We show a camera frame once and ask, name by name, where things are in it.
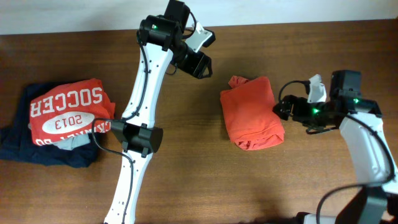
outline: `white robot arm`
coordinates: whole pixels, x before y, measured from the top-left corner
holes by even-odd
[[[189,14],[193,16],[183,2],[171,0],[163,16],[148,16],[141,22],[137,32],[141,54],[134,89],[122,119],[112,122],[112,131],[122,142],[124,156],[113,202],[104,223],[135,222],[142,179],[162,140],[163,130],[154,127],[155,108],[169,64],[196,78],[212,74],[211,59],[199,50],[212,44],[215,34],[204,29],[193,17],[194,30],[184,36]],[[207,75],[204,74],[206,69],[209,71]]]
[[[384,137],[382,114],[377,103],[362,99],[361,74],[350,70],[333,72],[331,100],[327,103],[325,86],[319,75],[309,81],[294,82],[305,85],[309,90],[308,99],[285,96],[274,107],[274,112],[282,119],[288,120],[290,116],[294,121],[301,122],[308,128],[307,134],[339,129],[347,143],[359,183],[327,193],[322,198],[316,215],[299,213],[295,222],[379,223],[388,202],[393,204],[389,206],[388,212],[396,216],[398,211],[394,207],[398,195],[397,166]],[[322,203],[328,196],[352,187],[361,187],[361,190],[337,217],[320,216]]]

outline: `wood grain surface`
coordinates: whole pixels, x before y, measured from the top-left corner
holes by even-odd
[[[203,50],[213,60],[212,78],[181,71],[164,78],[156,110],[164,140],[146,170],[138,223],[247,223],[313,213],[328,190],[356,181],[338,131],[308,136],[289,121],[279,146],[246,152],[231,143],[220,91],[233,75],[267,76],[276,97],[291,80],[319,73],[329,90],[333,71],[361,71],[363,95],[379,103],[398,159],[398,21],[213,30],[217,40]],[[120,116],[138,60],[134,30],[0,36],[0,127],[12,122],[25,86],[49,81],[99,78]],[[300,85],[285,93],[305,94]],[[104,138],[105,146],[120,148],[111,133]],[[120,166],[120,157],[105,152],[86,169],[0,161],[0,223],[102,223]],[[323,214],[336,215],[354,192],[329,199]]]

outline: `folded clothes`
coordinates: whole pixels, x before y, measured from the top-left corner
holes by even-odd
[[[30,102],[59,84],[65,83],[32,84],[24,89],[12,126],[0,129],[0,159],[76,168],[88,167],[96,160],[98,147],[91,134],[88,135],[90,143],[71,151],[52,144],[38,146],[32,142],[32,132],[28,127]]]
[[[101,80],[59,85],[30,102],[33,143],[43,146],[91,133],[92,121],[113,119],[114,107]],[[104,133],[110,129],[109,122],[98,121],[94,130]]]
[[[243,150],[258,150],[284,141],[284,128],[272,112],[274,94],[267,77],[247,80],[233,76],[232,90],[221,92],[221,104],[229,138]]]

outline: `black cable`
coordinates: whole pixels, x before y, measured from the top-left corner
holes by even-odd
[[[173,66],[174,66],[174,68],[175,68],[175,69],[174,69],[174,72],[173,72],[173,73],[167,73],[167,72],[166,72],[166,74],[168,74],[168,75],[174,75],[174,74],[177,72],[177,69],[178,69],[177,63],[174,64]]]
[[[344,114],[344,113],[340,113],[340,112],[326,112],[326,113],[319,114],[319,116],[325,115],[325,114],[334,114],[334,115],[337,115],[337,116],[342,116],[342,117],[351,119],[351,120],[357,122],[358,124],[360,124],[362,127],[366,128],[376,138],[376,140],[379,142],[379,144],[383,148],[384,154],[386,155],[388,163],[389,163],[390,173],[389,173],[389,175],[387,176],[387,178],[385,180],[362,183],[362,184],[349,184],[349,185],[346,185],[346,186],[335,188],[335,189],[329,191],[328,193],[326,193],[321,198],[321,200],[318,203],[317,214],[316,214],[317,224],[320,224],[320,213],[321,213],[321,209],[322,209],[323,203],[326,201],[326,199],[328,197],[330,197],[334,193],[339,192],[340,190],[346,190],[346,189],[351,189],[351,188],[356,188],[356,187],[379,187],[382,184],[390,182],[395,177],[394,162],[392,160],[391,154],[388,151],[388,148],[387,148],[386,144],[384,143],[384,141],[377,134],[377,131],[373,131],[373,129],[371,127],[369,127],[367,124],[365,124],[364,122],[362,122],[362,121],[360,121],[360,120],[358,120],[358,119],[356,119],[353,116],[348,115],[348,114]]]
[[[311,131],[314,130],[312,127],[309,127],[307,130],[305,130],[305,132],[309,135],[311,134],[322,134],[322,133],[327,133],[329,131],[334,131],[337,130],[338,127],[332,127],[332,128],[326,128],[326,129],[322,129],[322,130],[318,130],[318,131]]]
[[[107,149],[107,148],[105,148],[105,147],[102,147],[102,146],[99,144],[99,142],[97,141],[97,138],[95,137],[95,134],[94,134],[94,127],[95,127],[95,122],[96,122],[96,121],[115,122],[115,121],[117,121],[117,120],[115,120],[115,119],[106,119],[106,118],[95,118],[95,119],[93,120],[93,122],[91,123],[91,135],[92,135],[92,137],[93,137],[93,140],[94,140],[95,144],[96,144],[100,149],[102,149],[102,150],[104,150],[104,151],[106,151],[106,152],[110,152],[110,153],[119,155],[119,156],[123,156],[123,157],[125,157],[125,158],[129,161],[129,163],[130,163],[131,178],[130,178],[129,195],[127,196],[126,206],[124,207],[124,212],[123,212],[122,224],[124,224],[124,219],[126,218],[126,214],[127,214],[127,207],[128,207],[128,205],[129,205],[130,197],[131,197],[131,192],[132,192],[132,180],[133,180],[133,177],[134,177],[134,176],[133,176],[133,175],[134,175],[133,161],[132,161],[132,159],[131,159],[130,157],[128,157],[127,155],[125,155],[125,154],[123,154],[123,153],[121,153],[121,152],[117,152],[117,151],[114,151],[114,150]]]
[[[282,103],[282,100],[281,100],[282,92],[283,92],[283,90],[284,90],[288,85],[290,85],[290,84],[292,84],[292,83],[301,83],[301,84],[304,84],[304,83],[306,83],[306,82],[308,82],[308,81],[294,80],[294,81],[290,81],[290,82],[286,83],[286,84],[280,89],[280,91],[279,91],[278,102],[279,102],[279,103]]]
[[[148,74],[148,61],[147,61],[146,53],[145,53],[145,50],[144,50],[144,46],[142,45],[142,41],[141,41],[141,39],[140,39],[140,37],[139,37],[139,32],[138,32],[138,31],[137,31],[137,41],[138,41],[139,47],[140,47],[140,49],[141,49],[142,56],[144,57],[144,61],[143,61],[143,62],[144,62],[144,64],[145,64],[145,68],[144,68],[144,71],[145,71],[144,86],[142,87],[142,95],[141,95],[141,99],[140,99],[140,101],[139,101],[139,103],[138,103],[137,109],[135,110],[135,112],[131,113],[131,115],[128,116],[127,118],[121,118],[121,119],[95,118],[95,119],[93,120],[93,122],[91,123],[91,135],[92,135],[92,137],[93,137],[93,140],[94,140],[95,144],[96,144],[100,149],[102,149],[102,150],[104,150],[104,151],[106,151],[106,152],[110,152],[110,153],[113,153],[113,154],[116,154],[116,155],[125,157],[125,158],[129,161],[129,163],[130,163],[130,168],[131,168],[130,188],[129,188],[129,195],[127,196],[127,200],[126,200],[126,206],[124,207],[122,224],[124,224],[124,219],[125,219],[126,214],[127,214],[127,207],[128,207],[128,205],[129,205],[130,198],[131,198],[132,181],[133,181],[133,177],[134,177],[134,165],[133,165],[134,162],[132,161],[132,159],[131,159],[130,157],[128,157],[127,155],[125,155],[125,154],[123,154],[123,153],[121,153],[121,152],[117,152],[117,151],[110,150],[110,149],[107,149],[107,148],[105,148],[105,147],[102,147],[102,146],[99,144],[99,142],[97,141],[96,137],[95,137],[95,134],[94,134],[95,132],[94,132],[94,130],[95,130],[95,123],[96,123],[96,121],[125,122],[125,121],[127,121],[127,120],[129,120],[129,119],[135,117],[136,115],[138,115],[138,112],[139,112],[139,110],[141,109],[141,106],[142,106],[142,104],[143,104],[143,102],[144,102],[145,92],[146,92],[146,89],[147,89],[148,75],[149,75],[149,74]]]
[[[189,12],[189,14],[191,14],[192,19],[193,19],[193,30],[189,30],[189,31],[191,31],[191,33],[188,35],[183,35],[182,39],[190,38],[193,35],[193,33],[195,33],[195,30],[197,29],[197,20],[195,19],[195,16],[193,15],[192,12]]]

